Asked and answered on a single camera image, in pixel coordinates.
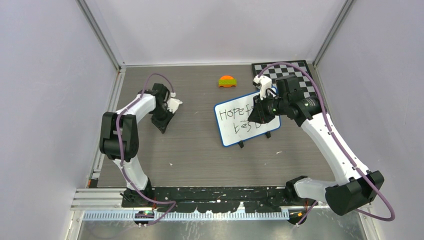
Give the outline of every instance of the checkerboard black frame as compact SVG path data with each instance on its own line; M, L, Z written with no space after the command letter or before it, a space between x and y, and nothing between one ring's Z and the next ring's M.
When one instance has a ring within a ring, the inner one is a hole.
M301 69L305 70L309 74L309 76L312 77L311 71L309 70L308 64L305 60L282 61L282 62L297 65ZM264 69L267 65L273 64L273 63L276 63L276 61L252 63L253 76L258 75L262 71L262 69ZM272 79L272 85L274 87L275 87L275 83L276 83L277 78L287 76L287 75L290 75L290 74L295 74L297 76L297 78L299 79L299 84L300 84L300 87L303 89L303 94L304 94L305 98L317 95L315 93L315 90L314 90L314 87L312 86L311 81L309 81L309 79L307 77L303 76L300 71L298 71L298 70L296 70L292 67L287 67L286 65L281 64L281 65L277 65L277 66L272 66L272 67L268 68L263 73L263 75Z

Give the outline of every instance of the wooden table surface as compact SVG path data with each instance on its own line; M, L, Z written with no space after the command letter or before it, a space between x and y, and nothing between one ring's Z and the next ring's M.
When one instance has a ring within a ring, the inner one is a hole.
M300 175L334 180L316 145L286 116L281 117L281 128L273 131L270 139L258 136L247 140L244 148L223 147L214 106L255 91L250 65L127 68L118 109L135 98L151 73L167 76L176 98L183 101L165 134L151 123L150 115L138 124L138 158L153 186L284 186ZM236 78L237 87L218 88L223 75ZM155 82L168 86L154 76L148 87ZM118 167L107 157L98 186L125 186Z

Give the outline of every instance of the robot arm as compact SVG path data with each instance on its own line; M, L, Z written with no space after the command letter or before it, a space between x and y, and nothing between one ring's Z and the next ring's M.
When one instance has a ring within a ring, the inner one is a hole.
M118 114L124 109L127 109L119 123L122 131L125 156L123 167L132 183L140 191L144 191L148 186L149 178L143 172L137 157L139 150L137 124L147 114L152 114L151 122L162 133L165 133L169 122L182 102L175 98L175 93L170 93L163 84L159 83L155 83L152 90L146 90L143 96L141 96L140 92L133 101L122 109L103 114L100 133L100 152L111 159L118 168L121 168L121 154L118 136L116 134L116 120ZM131 191L135 190L129 182L126 183L126 187Z
M318 149L328 162L335 181L313 180L307 176L300 176L286 184L287 197L293 201L304 198L328 203L338 215L344 215L354 209L372 202L376 193L359 175L356 168L337 146L328 132L321 112L320 103L314 96L304 97L296 76L289 75L278 78L275 83L278 96L267 94L269 79L266 76L255 77L253 85L261 86L259 95L253 98L253 111L248 117L250 122L261 124L269 123L275 116L287 115L301 127L317 145ZM350 156L355 158L357 168L367 173L367 177L380 189L384 178L379 171L371 172L348 147L334 127L327 114L333 133Z

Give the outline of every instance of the whiteboard blue border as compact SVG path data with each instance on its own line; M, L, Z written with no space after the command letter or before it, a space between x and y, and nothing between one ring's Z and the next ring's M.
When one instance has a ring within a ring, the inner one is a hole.
M226 100L226 101L223 101L223 102L219 102L219 103L215 104L215 106L213 106L213 114L215 115L216 125L218 126L218 131L219 131L219 136L221 137L221 143L222 143L222 145L223 145L224 147L226 147L226 148L231 147L231 146L233 146L233 145L238 144L238 142L233 143L233 144L230 144L230 145L228 145L228 146L225 146L225 145L224 145L223 135L221 134L221 128L220 128L220 125L218 124L218 117L217 117L217 114L216 114L216 112L215 112L215 108L216 108L218 105L221 105L221 104L224 104L224 103L228 103L228 102L233 101L233 100L236 100L236 99L241 99L241 98L244 98L244 97L249 96L249 95L251 95L251 94L256 94L256 93L259 93L259 92L260 92L260 90L259 90L259 91L254 91L254 92L251 92L251 93L247 93L247 94L245 94L245 95L242 95L242 96L239 96L239 97L235 97L235 98L232 98L232 99L230 99L230 100ZM277 130L277 129L281 128L281 117L280 117L280 116L276 116L276 117L278 117L278 120L279 120L279 127L277 127L276 129L270 130L270 132L273 132L273 131L275 131L275 130ZM249 140L249 139L255 138L255 137L259 136L259 135L263 135L263 134L265 134L265 133L261 133L261 134L258 134L258 135L251 136L251 137L246 138L246 139L244 139L244 140L242 140L242 141L244 142L244 141L247 141L247 140Z

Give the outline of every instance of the black and white checkered board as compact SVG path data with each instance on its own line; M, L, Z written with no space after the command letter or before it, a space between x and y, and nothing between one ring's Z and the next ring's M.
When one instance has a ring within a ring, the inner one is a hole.
M302 70L306 71L309 76L312 77L311 72L309 71L308 65L305 60L299 61L285 61L286 63L291 63L300 67ZM267 65L273 64L273 62L263 62L263 63L252 63L253 76L258 75L262 69ZM288 76L294 74L299 79L300 87L303 89L303 94L305 98L310 96L316 96L314 87L312 86L311 81L305 76L302 76L302 73L298 70L295 70L293 67L287 67L286 65L277 65L268 68L263 75L272 79L272 85L275 87L276 79L283 76Z

